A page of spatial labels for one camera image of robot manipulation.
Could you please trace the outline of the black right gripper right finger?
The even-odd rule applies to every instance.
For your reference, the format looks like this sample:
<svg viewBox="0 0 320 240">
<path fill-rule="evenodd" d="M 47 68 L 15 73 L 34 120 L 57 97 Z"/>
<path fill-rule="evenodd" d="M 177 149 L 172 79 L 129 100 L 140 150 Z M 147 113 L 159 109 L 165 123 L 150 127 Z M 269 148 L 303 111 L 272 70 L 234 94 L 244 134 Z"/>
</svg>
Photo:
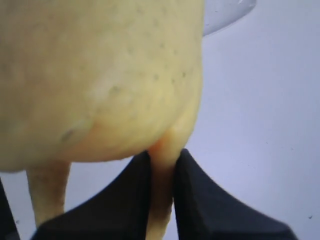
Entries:
<svg viewBox="0 0 320 240">
<path fill-rule="evenodd" d="M 296 240 L 293 230 L 241 202 L 215 183 L 187 149 L 174 174 L 180 240 Z"/>
</svg>

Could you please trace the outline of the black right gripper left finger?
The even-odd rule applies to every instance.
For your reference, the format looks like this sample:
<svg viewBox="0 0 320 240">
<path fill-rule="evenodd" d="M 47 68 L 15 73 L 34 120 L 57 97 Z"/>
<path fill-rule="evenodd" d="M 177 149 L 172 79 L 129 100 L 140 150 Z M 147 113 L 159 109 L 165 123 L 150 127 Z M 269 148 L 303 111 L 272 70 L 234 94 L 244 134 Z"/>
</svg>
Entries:
<svg viewBox="0 0 320 240">
<path fill-rule="evenodd" d="M 143 240 L 150 207 L 150 180 L 150 158 L 142 152 L 102 191 L 42 224 L 32 239 Z"/>
</svg>

